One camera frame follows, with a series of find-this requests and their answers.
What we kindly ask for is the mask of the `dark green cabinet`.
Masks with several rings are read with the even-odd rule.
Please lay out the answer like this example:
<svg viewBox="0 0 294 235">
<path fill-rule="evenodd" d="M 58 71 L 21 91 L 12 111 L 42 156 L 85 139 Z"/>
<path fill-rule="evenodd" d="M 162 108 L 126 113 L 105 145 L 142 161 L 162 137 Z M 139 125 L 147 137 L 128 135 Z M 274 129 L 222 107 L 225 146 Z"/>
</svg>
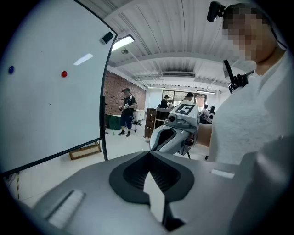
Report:
<svg viewBox="0 0 294 235">
<path fill-rule="evenodd" d="M 112 130 L 120 130 L 121 129 L 121 116 L 120 115 L 106 115 L 106 125 L 107 128 Z"/>
</svg>

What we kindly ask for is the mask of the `wooden shelf cart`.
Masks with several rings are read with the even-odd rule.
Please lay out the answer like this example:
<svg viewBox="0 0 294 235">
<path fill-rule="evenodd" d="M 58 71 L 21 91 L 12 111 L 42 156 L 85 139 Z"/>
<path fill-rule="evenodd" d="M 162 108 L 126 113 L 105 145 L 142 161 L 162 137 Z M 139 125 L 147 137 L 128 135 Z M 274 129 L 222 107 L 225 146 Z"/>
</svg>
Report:
<svg viewBox="0 0 294 235">
<path fill-rule="evenodd" d="M 101 151 L 100 141 L 95 141 L 94 144 L 70 151 L 69 156 L 71 160 L 77 160 L 100 153 Z"/>
</svg>

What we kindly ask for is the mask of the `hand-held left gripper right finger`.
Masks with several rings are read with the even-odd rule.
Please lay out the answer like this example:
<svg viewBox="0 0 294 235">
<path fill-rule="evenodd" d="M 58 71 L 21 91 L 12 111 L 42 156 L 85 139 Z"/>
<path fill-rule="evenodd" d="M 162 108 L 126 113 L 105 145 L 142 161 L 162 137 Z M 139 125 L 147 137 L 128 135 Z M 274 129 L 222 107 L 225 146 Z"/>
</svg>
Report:
<svg viewBox="0 0 294 235">
<path fill-rule="evenodd" d="M 150 235 L 231 235 L 237 199 L 232 175 L 236 167 L 195 161 L 151 151 Z"/>
</svg>

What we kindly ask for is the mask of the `black whiteboard stand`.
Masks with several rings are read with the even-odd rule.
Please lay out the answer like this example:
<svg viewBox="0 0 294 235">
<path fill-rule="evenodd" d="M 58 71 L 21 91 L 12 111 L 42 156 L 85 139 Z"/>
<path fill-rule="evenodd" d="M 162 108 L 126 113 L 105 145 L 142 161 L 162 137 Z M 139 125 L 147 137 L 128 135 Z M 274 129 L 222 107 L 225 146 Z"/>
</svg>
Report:
<svg viewBox="0 0 294 235">
<path fill-rule="evenodd" d="M 105 96 L 100 99 L 100 111 L 99 111 L 99 124 L 100 124 L 100 138 L 102 144 L 102 152 L 104 156 L 104 161 L 108 160 L 107 147 L 105 139 Z"/>
</svg>

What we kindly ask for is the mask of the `person's right forearm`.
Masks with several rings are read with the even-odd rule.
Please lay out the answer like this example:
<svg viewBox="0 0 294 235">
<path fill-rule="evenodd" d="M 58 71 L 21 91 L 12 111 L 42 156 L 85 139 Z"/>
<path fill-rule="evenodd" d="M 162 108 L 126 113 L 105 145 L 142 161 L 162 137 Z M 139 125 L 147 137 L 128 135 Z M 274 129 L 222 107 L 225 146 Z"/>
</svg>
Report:
<svg viewBox="0 0 294 235">
<path fill-rule="evenodd" d="M 211 124 L 199 124 L 197 143 L 205 147 L 210 146 L 212 134 L 212 125 Z"/>
</svg>

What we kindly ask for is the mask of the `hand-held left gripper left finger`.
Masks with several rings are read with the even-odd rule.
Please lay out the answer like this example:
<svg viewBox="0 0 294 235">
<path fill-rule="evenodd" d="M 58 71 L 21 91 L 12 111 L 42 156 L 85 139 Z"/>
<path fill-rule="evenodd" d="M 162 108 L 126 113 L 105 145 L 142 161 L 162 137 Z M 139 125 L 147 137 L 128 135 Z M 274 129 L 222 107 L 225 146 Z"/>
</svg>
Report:
<svg viewBox="0 0 294 235">
<path fill-rule="evenodd" d="M 146 154 L 140 151 L 87 166 L 46 193 L 33 212 L 47 235 L 166 235 L 147 204 L 126 202 L 109 177 L 119 165 Z"/>
</svg>

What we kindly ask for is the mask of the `ceiling light panel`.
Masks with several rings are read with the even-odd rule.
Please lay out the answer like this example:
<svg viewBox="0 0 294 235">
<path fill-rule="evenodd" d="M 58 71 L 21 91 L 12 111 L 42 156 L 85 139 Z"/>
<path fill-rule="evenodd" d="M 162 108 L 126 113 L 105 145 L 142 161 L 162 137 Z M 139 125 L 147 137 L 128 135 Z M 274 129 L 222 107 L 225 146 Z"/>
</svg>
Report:
<svg viewBox="0 0 294 235">
<path fill-rule="evenodd" d="M 117 40 L 114 43 L 111 51 L 115 51 L 115 50 L 117 50 L 117 49 L 119 49 L 121 47 L 124 47 L 124 46 L 126 46 L 126 45 L 128 45 L 130 43 L 133 43 L 134 41 L 135 41 L 135 39 L 134 39 L 134 37 L 132 35 L 130 35 L 130 34 L 126 35 L 125 37 Z"/>
</svg>

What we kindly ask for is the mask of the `brown wooden shelf cabinet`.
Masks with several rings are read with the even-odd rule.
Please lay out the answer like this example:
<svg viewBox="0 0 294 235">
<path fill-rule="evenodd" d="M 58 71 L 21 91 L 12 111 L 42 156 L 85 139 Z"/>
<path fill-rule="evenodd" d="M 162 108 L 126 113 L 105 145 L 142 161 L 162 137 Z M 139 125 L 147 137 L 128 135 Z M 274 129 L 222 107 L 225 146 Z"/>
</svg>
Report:
<svg viewBox="0 0 294 235">
<path fill-rule="evenodd" d="M 164 125 L 165 120 L 168 118 L 170 109 L 164 108 L 148 108 L 146 114 L 146 124 L 144 130 L 144 138 L 150 139 L 153 131 Z"/>
</svg>

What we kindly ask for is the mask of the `window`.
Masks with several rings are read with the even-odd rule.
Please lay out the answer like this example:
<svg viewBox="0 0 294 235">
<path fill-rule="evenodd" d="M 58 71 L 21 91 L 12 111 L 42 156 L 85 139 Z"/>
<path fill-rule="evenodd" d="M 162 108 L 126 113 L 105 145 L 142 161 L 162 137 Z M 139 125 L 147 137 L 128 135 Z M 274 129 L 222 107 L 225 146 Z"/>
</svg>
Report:
<svg viewBox="0 0 294 235">
<path fill-rule="evenodd" d="M 173 91 L 173 106 L 179 105 L 188 92 L 183 91 Z M 199 108 L 204 108 L 204 105 L 213 106 L 214 100 L 216 99 L 216 94 L 208 94 L 208 93 L 195 93 L 192 92 L 193 98 L 191 102 L 196 104 Z"/>
</svg>

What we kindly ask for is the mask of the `person's white shirt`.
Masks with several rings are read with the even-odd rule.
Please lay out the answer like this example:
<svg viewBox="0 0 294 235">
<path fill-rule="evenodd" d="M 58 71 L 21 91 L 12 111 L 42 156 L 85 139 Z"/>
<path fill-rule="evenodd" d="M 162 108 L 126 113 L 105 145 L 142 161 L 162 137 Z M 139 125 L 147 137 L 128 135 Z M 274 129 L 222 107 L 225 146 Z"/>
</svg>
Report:
<svg viewBox="0 0 294 235">
<path fill-rule="evenodd" d="M 294 135 L 294 57 L 287 51 L 264 75 L 234 90 L 212 122 L 208 161 L 239 165 L 246 153 Z"/>
</svg>

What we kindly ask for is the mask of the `ceiling air conditioner vent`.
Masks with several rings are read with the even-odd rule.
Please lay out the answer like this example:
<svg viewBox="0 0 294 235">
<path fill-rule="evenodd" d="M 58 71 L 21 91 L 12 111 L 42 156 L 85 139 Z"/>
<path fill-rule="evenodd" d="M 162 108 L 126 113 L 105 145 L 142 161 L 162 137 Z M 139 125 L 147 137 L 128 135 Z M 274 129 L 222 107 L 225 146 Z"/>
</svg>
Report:
<svg viewBox="0 0 294 235">
<path fill-rule="evenodd" d="M 161 73 L 162 77 L 187 77 L 194 78 L 195 73 L 193 72 L 180 72 L 180 71 L 166 71 Z"/>
</svg>

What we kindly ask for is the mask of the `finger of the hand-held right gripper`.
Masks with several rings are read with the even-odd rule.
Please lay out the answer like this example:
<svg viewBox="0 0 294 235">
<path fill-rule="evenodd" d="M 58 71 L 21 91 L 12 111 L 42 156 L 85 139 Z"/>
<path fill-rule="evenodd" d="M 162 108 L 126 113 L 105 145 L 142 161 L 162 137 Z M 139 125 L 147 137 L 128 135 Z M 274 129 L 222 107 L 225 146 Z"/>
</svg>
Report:
<svg viewBox="0 0 294 235">
<path fill-rule="evenodd" d="M 151 151 L 171 151 L 172 140 L 176 137 L 177 132 L 170 126 L 161 125 L 153 130 L 150 137 Z"/>
<path fill-rule="evenodd" d="M 158 151 L 175 154 L 182 149 L 188 136 L 189 132 L 184 130 L 163 130 L 159 135 Z"/>
</svg>

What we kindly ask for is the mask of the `white whiteboard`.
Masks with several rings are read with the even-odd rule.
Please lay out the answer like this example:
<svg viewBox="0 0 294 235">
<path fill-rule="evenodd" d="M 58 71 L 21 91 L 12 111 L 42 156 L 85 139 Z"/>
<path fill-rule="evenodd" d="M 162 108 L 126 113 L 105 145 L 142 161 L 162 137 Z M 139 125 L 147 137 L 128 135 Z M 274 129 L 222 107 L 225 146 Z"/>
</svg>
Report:
<svg viewBox="0 0 294 235">
<path fill-rule="evenodd" d="M 108 32 L 113 38 L 104 45 Z M 0 59 L 0 174 L 100 139 L 100 99 L 116 37 L 77 0 L 41 0 L 24 18 Z"/>
</svg>

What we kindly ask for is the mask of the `black chest mount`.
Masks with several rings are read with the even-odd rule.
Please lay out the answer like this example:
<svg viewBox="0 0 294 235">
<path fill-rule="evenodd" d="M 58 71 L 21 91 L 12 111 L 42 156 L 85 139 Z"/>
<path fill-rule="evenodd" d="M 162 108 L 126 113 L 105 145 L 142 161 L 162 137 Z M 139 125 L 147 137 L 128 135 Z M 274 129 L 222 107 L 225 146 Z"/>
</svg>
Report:
<svg viewBox="0 0 294 235">
<path fill-rule="evenodd" d="M 223 72 L 224 72 L 225 79 L 230 80 L 230 84 L 229 84 L 228 88 L 229 88 L 230 93 L 232 93 L 237 88 L 242 88 L 248 84 L 248 76 L 251 75 L 254 72 L 254 70 L 250 71 L 248 73 L 245 73 L 243 75 L 238 74 L 237 76 L 234 76 L 228 60 L 224 60 L 223 61 Z"/>
</svg>

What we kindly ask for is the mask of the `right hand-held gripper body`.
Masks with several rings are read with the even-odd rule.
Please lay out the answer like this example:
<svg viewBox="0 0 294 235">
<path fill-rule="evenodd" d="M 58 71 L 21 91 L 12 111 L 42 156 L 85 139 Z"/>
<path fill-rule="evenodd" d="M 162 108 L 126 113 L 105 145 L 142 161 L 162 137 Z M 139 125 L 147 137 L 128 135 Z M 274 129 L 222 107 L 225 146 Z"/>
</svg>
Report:
<svg viewBox="0 0 294 235">
<path fill-rule="evenodd" d="M 189 132 L 189 136 L 185 140 L 182 149 L 178 151 L 180 154 L 186 154 L 195 145 L 197 140 L 199 128 L 198 106 L 194 104 L 179 104 L 169 112 L 164 124 L 172 127 L 174 130 Z"/>
</svg>

